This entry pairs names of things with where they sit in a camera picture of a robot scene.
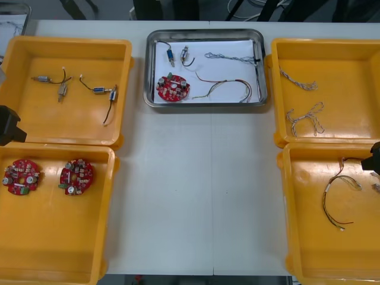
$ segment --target yellow plastic tray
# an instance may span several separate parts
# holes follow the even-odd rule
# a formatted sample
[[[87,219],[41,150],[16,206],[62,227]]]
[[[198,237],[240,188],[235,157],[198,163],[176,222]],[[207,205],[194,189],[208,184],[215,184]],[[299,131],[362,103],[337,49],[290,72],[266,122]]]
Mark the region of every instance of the yellow plastic tray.
[[[0,186],[0,284],[95,285],[106,272],[103,260],[114,172],[108,147],[19,144],[0,147],[0,169],[17,159],[36,162],[42,178],[26,196]],[[68,160],[87,159],[94,182],[82,195],[58,188]]]
[[[58,143],[121,146],[128,73],[133,65],[131,43],[127,40],[63,39],[55,37],[13,38],[2,65],[7,79],[0,86],[0,105],[15,110],[30,143]],[[58,85],[31,80],[47,75],[55,81],[67,76],[68,91],[58,103]],[[106,126],[109,93],[95,95],[92,87],[118,85]]]
[[[277,129],[274,141],[287,143],[374,143],[380,140],[380,41],[275,39],[266,61],[274,98]],[[305,91],[280,75],[280,67],[302,83],[316,81]],[[309,119],[296,124],[297,137],[286,119],[305,115],[323,102],[317,117],[325,128],[314,136]]]
[[[290,143],[277,157],[287,213],[287,268],[304,285],[380,281],[380,194],[372,189],[380,181],[348,160],[342,174],[355,178],[363,190],[338,179],[326,205],[335,219],[354,223],[341,232],[322,209],[325,187],[339,171],[339,160],[369,157],[371,146]]]

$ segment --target gray floor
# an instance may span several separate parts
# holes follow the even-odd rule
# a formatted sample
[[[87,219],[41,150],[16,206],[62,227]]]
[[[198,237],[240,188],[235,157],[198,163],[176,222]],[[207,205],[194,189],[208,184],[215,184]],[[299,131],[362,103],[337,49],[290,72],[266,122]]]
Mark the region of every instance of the gray floor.
[[[70,15],[63,9],[59,0],[6,0],[6,2],[25,2],[32,8],[32,19],[35,20],[72,20]],[[129,20],[129,10],[133,7],[132,0],[93,0],[99,7],[98,15],[95,15],[85,0],[75,0],[80,10],[88,20]],[[161,0],[164,6],[165,20],[172,20],[170,12],[170,0]],[[199,0],[199,14],[202,21],[224,21],[228,16],[228,0]],[[236,3],[232,0],[231,8]],[[330,22],[333,16],[336,0],[330,0],[316,13],[311,15],[307,21]],[[244,1],[236,15],[249,17],[260,13],[260,8],[252,6]],[[271,21],[277,21],[282,8],[277,8]]]
[[[106,275],[98,285],[131,285],[133,275]],[[142,277],[140,285],[288,285],[292,282],[286,277],[276,276],[161,276],[147,275]]]

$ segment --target white paper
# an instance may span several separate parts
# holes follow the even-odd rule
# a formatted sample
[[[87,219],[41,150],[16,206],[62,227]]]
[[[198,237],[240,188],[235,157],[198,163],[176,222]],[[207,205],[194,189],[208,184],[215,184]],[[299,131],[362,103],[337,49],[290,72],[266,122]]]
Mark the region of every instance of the white paper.
[[[23,31],[25,15],[0,15],[0,55],[4,56],[8,42]]]
[[[246,97],[246,86],[243,83],[228,82],[217,87],[208,97],[193,99],[193,97],[206,95],[214,84],[200,81],[195,71],[203,80],[245,80],[252,87],[252,97],[249,102],[259,101],[254,65],[230,59],[210,59],[204,56],[208,52],[238,58],[254,56],[253,41],[176,42],[170,43],[170,45],[172,46],[175,67],[171,66],[167,58],[166,51],[168,46],[165,43],[156,43],[154,80],[156,85],[160,77],[167,76],[170,72],[186,79],[190,84],[189,95],[186,99],[177,103],[239,103]],[[184,67],[181,63],[181,51],[185,46],[189,47],[185,64],[189,64],[195,58],[194,63],[189,67]],[[163,100],[156,89],[154,90],[154,102],[171,103]]]

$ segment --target white table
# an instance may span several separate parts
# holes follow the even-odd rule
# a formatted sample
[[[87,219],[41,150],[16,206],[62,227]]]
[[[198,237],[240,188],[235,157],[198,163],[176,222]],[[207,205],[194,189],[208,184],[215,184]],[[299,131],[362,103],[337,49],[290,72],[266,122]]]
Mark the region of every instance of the white table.
[[[169,113],[143,101],[149,33],[233,28],[259,30],[267,54],[275,37],[380,39],[380,24],[38,21],[30,32],[133,44],[107,237],[109,273],[289,275],[273,104]]]

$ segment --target red circular circuit board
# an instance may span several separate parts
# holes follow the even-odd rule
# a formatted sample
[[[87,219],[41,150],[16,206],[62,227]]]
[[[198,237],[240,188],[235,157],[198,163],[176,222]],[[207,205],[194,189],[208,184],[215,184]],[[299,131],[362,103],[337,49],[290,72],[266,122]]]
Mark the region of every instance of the red circular circuit board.
[[[181,87],[181,82],[186,82],[186,86]],[[190,85],[186,79],[178,75],[169,74],[168,77],[162,76],[156,86],[159,96],[168,102],[178,102],[186,98],[190,92]]]
[[[14,195],[27,195],[35,191],[40,177],[39,167],[29,159],[16,160],[5,168],[2,183],[8,187],[8,192]]]
[[[65,190],[65,195],[80,195],[91,186],[93,179],[92,165],[84,159],[73,159],[62,169],[59,187]]]

